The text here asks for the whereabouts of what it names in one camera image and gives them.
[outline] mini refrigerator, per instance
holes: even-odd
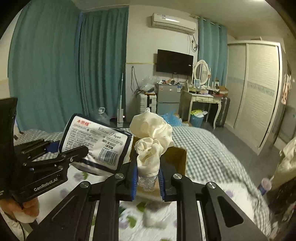
[[[178,114],[181,97],[181,87],[181,85],[156,84],[156,113],[158,115],[164,115],[172,111],[174,112],[174,114]]]

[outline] sliding wardrobe door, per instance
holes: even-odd
[[[230,105],[225,123],[230,128],[233,128],[235,125],[242,101],[246,75],[246,57],[246,44],[228,45],[226,88],[228,89]]]
[[[246,82],[234,128],[253,149],[260,148],[272,124],[279,74],[278,46],[247,44]]]

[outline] plastic water bottle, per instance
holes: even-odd
[[[103,122],[107,125],[110,125],[110,118],[109,116],[105,113],[105,108],[100,107],[98,110],[93,110],[90,114],[90,116],[100,122]]]

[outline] air conditioner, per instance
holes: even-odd
[[[159,13],[153,13],[152,27],[180,31],[189,34],[193,34],[196,31],[195,22]]]

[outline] plastic bag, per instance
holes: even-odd
[[[190,114],[198,117],[198,118],[201,118],[201,117],[204,117],[206,114],[207,114],[207,111],[205,110],[193,110],[190,112]]]
[[[164,120],[170,124],[171,126],[181,126],[182,125],[182,119],[178,118],[174,115],[175,111],[169,112],[167,114],[162,115],[161,117],[164,118]]]
[[[150,76],[146,76],[145,79],[143,79],[143,85],[141,86],[140,90],[143,90],[145,92],[153,92],[155,91],[155,78],[151,78]]]
[[[80,162],[74,161],[71,165],[83,172],[108,177],[118,173],[122,165],[130,161],[133,135],[74,114],[65,127],[59,151],[65,152],[81,145],[85,145],[89,152]]]
[[[100,107],[98,110],[93,110],[90,113],[90,117],[95,119],[96,121],[103,122],[107,125],[110,125],[110,118],[109,116],[105,113],[105,108]]]

